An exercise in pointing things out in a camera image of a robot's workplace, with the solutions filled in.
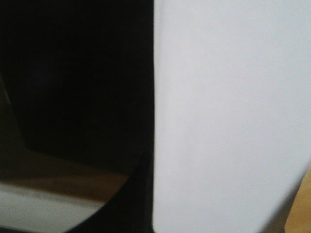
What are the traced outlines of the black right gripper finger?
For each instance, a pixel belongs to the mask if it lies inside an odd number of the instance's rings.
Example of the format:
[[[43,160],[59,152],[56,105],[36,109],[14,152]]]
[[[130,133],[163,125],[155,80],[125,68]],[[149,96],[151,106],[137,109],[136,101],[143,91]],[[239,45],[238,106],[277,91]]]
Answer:
[[[69,233],[152,233],[154,155],[142,155],[117,194]]]

